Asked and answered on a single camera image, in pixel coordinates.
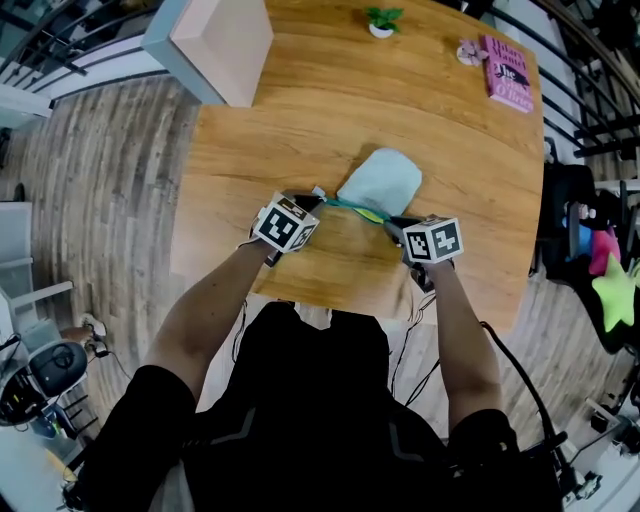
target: green star pillow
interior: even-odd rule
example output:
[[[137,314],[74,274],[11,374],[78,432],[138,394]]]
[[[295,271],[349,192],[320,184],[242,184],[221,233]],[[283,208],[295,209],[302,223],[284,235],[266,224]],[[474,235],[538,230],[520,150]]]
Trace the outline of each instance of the green star pillow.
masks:
[[[629,326],[633,325],[636,284],[613,254],[609,253],[604,277],[596,277],[591,285],[602,302],[605,332],[611,331],[621,320]]]

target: pink flower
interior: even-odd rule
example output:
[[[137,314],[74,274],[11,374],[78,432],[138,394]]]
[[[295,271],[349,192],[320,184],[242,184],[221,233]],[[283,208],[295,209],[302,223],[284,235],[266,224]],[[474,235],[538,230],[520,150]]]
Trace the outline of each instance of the pink flower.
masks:
[[[479,66],[489,56],[476,41],[469,39],[460,40],[457,55],[460,62],[471,66]]]

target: black railing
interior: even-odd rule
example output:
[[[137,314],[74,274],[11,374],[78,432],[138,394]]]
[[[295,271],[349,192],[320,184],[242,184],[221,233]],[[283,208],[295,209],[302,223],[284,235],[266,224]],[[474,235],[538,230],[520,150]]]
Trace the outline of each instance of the black railing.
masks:
[[[114,35],[126,22],[155,13],[160,2],[133,12],[126,12],[121,7],[121,0],[101,0],[101,5],[91,11],[77,15],[78,0],[65,0],[57,8],[43,16],[36,24],[31,24],[13,13],[0,7],[0,20],[27,31],[25,37],[9,53],[0,65],[0,76],[5,75],[2,83],[38,92],[49,86],[47,77],[65,68],[69,74],[87,75],[87,69],[94,65],[78,65],[78,59],[95,52],[105,46],[144,34],[144,30],[136,31],[126,37]],[[84,35],[74,38],[76,28],[87,29]]]
[[[561,34],[570,36],[570,43],[579,49],[574,53],[578,53],[580,59],[570,57],[565,51],[540,36],[525,23],[493,7],[493,2],[490,0],[472,1],[469,4],[471,9],[468,8],[465,12],[476,18],[488,13],[515,27],[550,51],[573,72],[575,91],[556,76],[539,67],[540,76],[557,87],[579,108],[580,119],[576,119],[556,101],[544,93],[542,94],[543,103],[576,128],[574,133],[569,133],[551,119],[544,118],[544,123],[547,126],[577,148],[574,151],[576,157],[620,152],[623,158],[635,159],[635,147],[640,146],[640,136],[637,130],[637,127],[640,126],[640,115],[636,114],[636,109],[640,108],[640,90],[635,87],[609,51],[579,18],[573,16],[565,7],[554,0],[533,0],[533,2],[542,8],[549,15],[549,18],[558,23]],[[597,71],[593,67],[593,62],[596,60],[601,63],[601,69]],[[601,78],[604,78],[603,85],[600,85]],[[618,86],[619,91],[623,91],[624,98],[616,95],[614,84]],[[620,135],[622,130],[628,130],[631,132],[631,136],[624,138]]]

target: wooden floor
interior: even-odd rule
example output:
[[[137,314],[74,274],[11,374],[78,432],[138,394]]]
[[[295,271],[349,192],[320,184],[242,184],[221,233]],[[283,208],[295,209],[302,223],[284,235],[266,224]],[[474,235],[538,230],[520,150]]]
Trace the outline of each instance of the wooden floor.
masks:
[[[8,165],[0,172],[0,199],[10,198],[22,181],[34,203],[37,284],[75,283],[70,300],[56,299],[50,314],[64,327],[72,315],[93,311],[107,324],[107,343],[128,373],[186,284],[170,275],[168,255],[196,116],[190,97],[170,78],[81,93],[61,101],[50,120],[15,133]],[[250,297],[249,321],[266,300]],[[324,310],[303,307],[302,315],[318,327],[327,323]],[[393,367],[407,324],[382,323]],[[556,424],[570,433],[584,425],[584,399],[598,400],[605,390],[615,390],[631,364],[626,353],[606,354],[575,294],[542,276],[530,280],[516,327],[505,341],[530,372]],[[228,340],[211,366],[201,408],[224,390],[230,350]],[[435,328],[415,329],[398,373],[400,401],[436,358]],[[513,368],[501,361],[507,412],[527,445],[538,436],[535,407]],[[91,363],[85,389],[100,424],[126,385],[113,357]],[[412,407],[444,435],[446,397],[439,372]]]

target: white box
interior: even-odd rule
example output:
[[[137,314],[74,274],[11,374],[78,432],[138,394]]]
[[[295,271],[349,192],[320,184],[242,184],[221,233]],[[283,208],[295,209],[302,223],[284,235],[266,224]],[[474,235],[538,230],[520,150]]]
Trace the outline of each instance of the white box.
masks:
[[[456,218],[431,215],[402,231],[407,257],[412,263],[438,263],[464,252]]]
[[[253,234],[280,252],[300,250],[320,221],[279,192],[258,214]]]

